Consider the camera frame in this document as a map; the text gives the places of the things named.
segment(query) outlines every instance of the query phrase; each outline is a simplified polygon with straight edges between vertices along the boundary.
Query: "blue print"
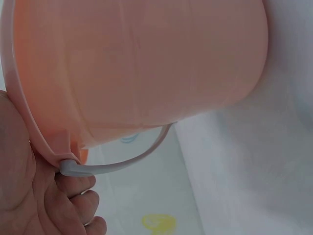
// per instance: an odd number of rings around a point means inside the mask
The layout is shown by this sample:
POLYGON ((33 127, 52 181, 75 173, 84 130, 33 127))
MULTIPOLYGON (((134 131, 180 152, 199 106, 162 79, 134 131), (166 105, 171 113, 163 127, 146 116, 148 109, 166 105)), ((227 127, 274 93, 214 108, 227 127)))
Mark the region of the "blue print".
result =
POLYGON ((139 134, 135 134, 135 135, 132 135, 130 137, 125 137, 125 138, 122 138, 120 141, 122 143, 131 143, 131 142, 134 142, 136 140, 136 138, 138 137, 139 134))

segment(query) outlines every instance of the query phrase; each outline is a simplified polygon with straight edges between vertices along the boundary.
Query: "white fabric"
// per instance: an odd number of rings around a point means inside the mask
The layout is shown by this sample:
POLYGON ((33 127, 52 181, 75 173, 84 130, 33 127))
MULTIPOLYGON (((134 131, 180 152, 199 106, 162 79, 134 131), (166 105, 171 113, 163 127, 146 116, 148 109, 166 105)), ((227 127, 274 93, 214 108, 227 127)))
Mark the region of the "white fabric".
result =
POLYGON ((256 90, 176 126, 207 235, 313 234, 313 1, 264 3, 256 90))

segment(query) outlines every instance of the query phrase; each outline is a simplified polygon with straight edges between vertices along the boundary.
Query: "yellow print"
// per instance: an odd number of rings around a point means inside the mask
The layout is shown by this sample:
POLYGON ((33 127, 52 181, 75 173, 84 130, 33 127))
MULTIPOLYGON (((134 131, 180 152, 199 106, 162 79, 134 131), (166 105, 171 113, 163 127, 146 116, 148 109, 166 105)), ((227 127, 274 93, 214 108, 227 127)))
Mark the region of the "yellow print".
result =
POLYGON ((152 235, 173 235, 176 229, 176 219, 168 214, 148 214, 141 222, 152 235))

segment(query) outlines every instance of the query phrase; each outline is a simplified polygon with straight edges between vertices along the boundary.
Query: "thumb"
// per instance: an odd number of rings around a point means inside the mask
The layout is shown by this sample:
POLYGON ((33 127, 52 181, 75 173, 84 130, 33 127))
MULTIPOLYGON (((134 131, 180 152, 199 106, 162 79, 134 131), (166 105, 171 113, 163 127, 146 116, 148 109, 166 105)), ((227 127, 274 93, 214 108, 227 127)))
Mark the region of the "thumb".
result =
POLYGON ((35 171, 26 125, 6 93, 0 91, 0 209, 9 210, 21 202, 35 171))

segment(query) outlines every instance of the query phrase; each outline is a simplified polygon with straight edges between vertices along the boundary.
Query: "white plastic handle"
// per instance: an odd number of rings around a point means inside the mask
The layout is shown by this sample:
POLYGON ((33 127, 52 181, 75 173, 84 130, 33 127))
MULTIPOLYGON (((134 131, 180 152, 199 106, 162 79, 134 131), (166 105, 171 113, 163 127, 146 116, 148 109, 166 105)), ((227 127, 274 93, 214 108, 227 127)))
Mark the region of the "white plastic handle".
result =
POLYGON ((144 153, 140 154, 137 157, 132 159, 126 160, 120 163, 113 163, 108 165, 79 165, 75 160, 63 160, 60 163, 60 173, 65 176, 71 177, 87 177, 91 175, 98 175, 98 174, 105 174, 114 172, 117 170, 124 169, 130 165, 133 165, 149 154, 151 154, 165 139, 168 131, 170 130, 172 124, 163 126, 159 136, 157 137, 156 141, 151 145, 151 147, 145 151, 144 153))

